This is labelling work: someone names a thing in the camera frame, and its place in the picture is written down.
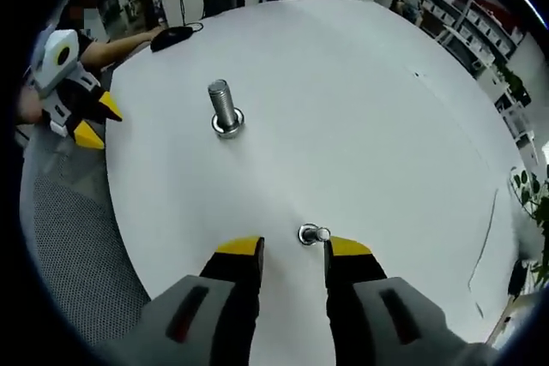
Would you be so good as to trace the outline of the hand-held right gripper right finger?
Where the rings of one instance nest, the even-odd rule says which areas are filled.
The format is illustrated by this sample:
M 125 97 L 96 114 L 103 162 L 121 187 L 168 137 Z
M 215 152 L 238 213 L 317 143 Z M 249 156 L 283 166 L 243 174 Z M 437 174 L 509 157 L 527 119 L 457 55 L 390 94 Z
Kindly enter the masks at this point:
M 326 310 L 338 365 L 492 365 L 497 352 L 453 333 L 444 312 L 364 244 L 324 244 Z

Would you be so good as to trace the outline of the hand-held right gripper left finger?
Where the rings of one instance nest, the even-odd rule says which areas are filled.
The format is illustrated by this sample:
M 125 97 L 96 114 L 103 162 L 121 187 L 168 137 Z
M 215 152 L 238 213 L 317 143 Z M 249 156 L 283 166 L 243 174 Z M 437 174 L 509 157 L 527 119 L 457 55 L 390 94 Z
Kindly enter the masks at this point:
M 264 239 L 220 245 L 202 271 L 147 303 L 137 324 L 100 347 L 106 365 L 246 365 L 250 361 Z

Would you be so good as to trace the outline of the person's left hand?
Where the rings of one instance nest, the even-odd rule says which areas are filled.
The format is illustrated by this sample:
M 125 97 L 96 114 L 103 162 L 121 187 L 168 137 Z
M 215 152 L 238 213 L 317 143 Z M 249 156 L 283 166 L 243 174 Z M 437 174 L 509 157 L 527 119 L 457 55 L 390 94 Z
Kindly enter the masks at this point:
M 17 124 L 36 124 L 42 119 L 43 105 L 39 93 L 30 86 L 23 86 L 17 103 Z

